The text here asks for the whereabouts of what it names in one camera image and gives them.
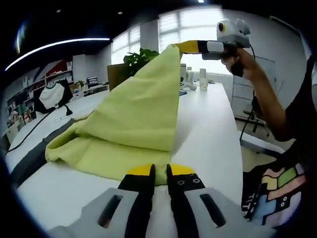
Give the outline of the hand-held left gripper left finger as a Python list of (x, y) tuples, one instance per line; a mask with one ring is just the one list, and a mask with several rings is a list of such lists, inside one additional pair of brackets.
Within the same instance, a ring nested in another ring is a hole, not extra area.
[(52, 238), (144, 238), (153, 207), (156, 170), (145, 164), (129, 171), (117, 188), (109, 188), (82, 208), (69, 226), (49, 231)]

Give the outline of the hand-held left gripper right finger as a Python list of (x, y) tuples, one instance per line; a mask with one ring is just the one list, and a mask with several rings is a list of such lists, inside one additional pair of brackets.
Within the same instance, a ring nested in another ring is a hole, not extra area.
[(190, 167), (167, 164), (168, 193), (180, 238), (272, 238), (275, 230), (248, 222), (239, 205), (205, 187)]

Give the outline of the person's right hand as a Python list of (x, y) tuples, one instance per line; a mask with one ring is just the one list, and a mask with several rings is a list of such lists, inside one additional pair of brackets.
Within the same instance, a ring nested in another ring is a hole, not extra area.
[(260, 72), (260, 67), (255, 61), (253, 56), (245, 51), (244, 49), (238, 48), (236, 56), (226, 57), (221, 60), (222, 64), (225, 65), (227, 70), (233, 75), (237, 76), (237, 73), (233, 72), (233, 66), (237, 63), (242, 65), (242, 77), (247, 80), (253, 80), (255, 76)]

